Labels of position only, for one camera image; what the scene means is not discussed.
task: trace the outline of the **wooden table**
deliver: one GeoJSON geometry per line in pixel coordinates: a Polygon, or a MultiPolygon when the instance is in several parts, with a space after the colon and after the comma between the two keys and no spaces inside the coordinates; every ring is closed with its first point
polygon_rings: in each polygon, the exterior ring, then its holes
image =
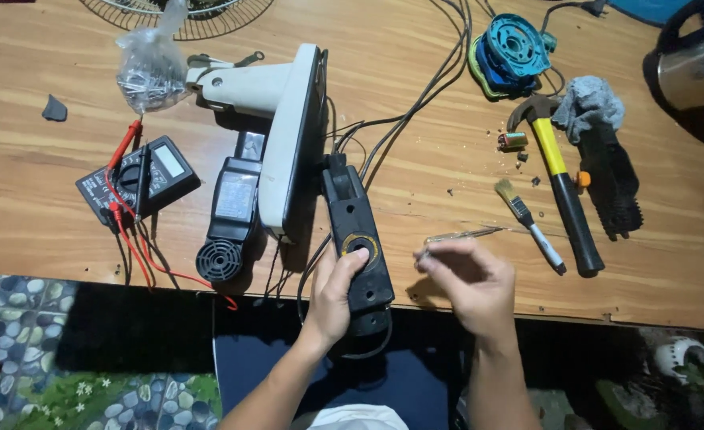
{"type": "MultiPolygon", "coordinates": [[[[494,3],[499,13],[517,13],[534,24],[549,6],[534,0],[494,3]]],[[[476,35],[490,18],[479,3],[472,8],[476,35]]],[[[640,64],[658,30],[619,12],[595,19],[576,8],[557,11],[548,30],[558,38],[551,62],[565,76],[605,77],[625,103],[618,136],[641,181],[644,226],[628,240],[610,242],[584,196],[606,270],[595,279],[579,277],[540,152],[531,146],[529,161],[517,171],[513,154],[495,150],[498,130],[519,101],[486,101],[464,73],[410,122],[370,188],[395,303],[449,308],[413,269],[411,251],[434,234],[482,224],[518,227],[493,192],[496,181],[510,178],[532,212],[545,214],[536,221],[571,268],[557,276],[528,234],[483,238],[517,267],[517,313],[704,328],[704,145],[663,113],[645,87],[640,64]],[[542,179],[537,188],[530,184],[535,176],[542,179]]],[[[121,261],[115,239],[74,186],[107,162],[136,118],[114,82],[120,55],[114,39],[123,33],[75,0],[0,5],[0,273],[123,281],[123,273],[115,275],[121,261]],[[48,93],[68,106],[67,122],[41,118],[48,93]]],[[[264,64],[291,61],[302,42],[328,48],[328,95],[341,127],[405,112],[456,38],[453,24],[426,0],[275,0],[240,30],[180,46],[185,54],[229,61],[259,50],[266,54],[264,64]]],[[[204,181],[158,221],[158,244],[173,268],[195,273],[213,183],[236,134],[216,126],[212,112],[196,107],[191,97],[147,115],[144,123],[150,139],[169,135],[204,181]]],[[[356,137],[370,150],[386,130],[371,127],[356,137]]],[[[527,125],[522,131],[529,131],[527,125]]],[[[576,149],[559,137],[567,166],[577,170],[576,149]]],[[[363,160],[361,146],[350,144],[348,152],[351,163],[363,160]]],[[[312,249],[327,232],[321,204],[312,249]]],[[[274,249],[274,242],[267,243],[246,293],[263,293],[274,249]]],[[[276,274],[280,269],[279,259],[276,274]]],[[[157,278],[170,286],[165,276],[157,278]]],[[[298,280],[293,275],[282,295],[295,295],[298,280]]],[[[132,283],[143,284],[137,270],[132,283]]],[[[201,288],[185,280],[181,285],[201,288]]]]}

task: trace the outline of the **clear plastic bag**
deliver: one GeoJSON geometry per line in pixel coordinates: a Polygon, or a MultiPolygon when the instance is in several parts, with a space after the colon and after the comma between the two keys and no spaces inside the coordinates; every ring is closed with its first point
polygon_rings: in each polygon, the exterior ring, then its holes
{"type": "Polygon", "coordinates": [[[188,95],[188,64],[173,40],[187,16],[187,0],[169,0],[156,28],[137,27],[116,40],[123,50],[116,82],[134,112],[164,110],[188,95]]]}

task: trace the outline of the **person's arm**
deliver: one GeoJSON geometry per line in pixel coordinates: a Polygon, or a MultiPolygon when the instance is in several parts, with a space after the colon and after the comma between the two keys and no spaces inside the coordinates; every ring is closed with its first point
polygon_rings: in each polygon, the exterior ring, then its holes
{"type": "Polygon", "coordinates": [[[350,280],[368,260],[367,249],[335,261],[329,248],[315,268],[309,311],[299,338],[270,374],[225,416],[217,430],[286,430],[312,374],[350,323],[350,280]]]}
{"type": "Polygon", "coordinates": [[[514,327],[514,267],[476,239],[429,243],[414,254],[450,298],[453,312],[476,337],[469,379],[474,430],[538,430],[527,395],[514,327]]]}

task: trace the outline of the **pebble pattern floor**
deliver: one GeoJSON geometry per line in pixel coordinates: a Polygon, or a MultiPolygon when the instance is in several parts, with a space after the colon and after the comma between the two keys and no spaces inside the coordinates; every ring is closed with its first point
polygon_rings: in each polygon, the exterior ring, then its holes
{"type": "Polygon", "coordinates": [[[78,283],[0,275],[0,430],[213,430],[213,375],[72,373],[55,351],[78,283]]]}

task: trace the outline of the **yellow ring label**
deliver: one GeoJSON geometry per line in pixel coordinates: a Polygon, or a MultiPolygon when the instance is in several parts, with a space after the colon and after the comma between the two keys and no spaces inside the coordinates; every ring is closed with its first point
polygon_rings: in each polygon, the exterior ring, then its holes
{"type": "Polygon", "coordinates": [[[341,256],[347,255],[347,248],[349,248],[350,243],[355,239],[366,239],[370,242],[371,246],[374,247],[374,254],[368,258],[369,262],[372,262],[379,256],[379,247],[376,245],[376,240],[372,236],[359,233],[350,233],[350,235],[344,239],[344,242],[341,244],[341,256]]]}

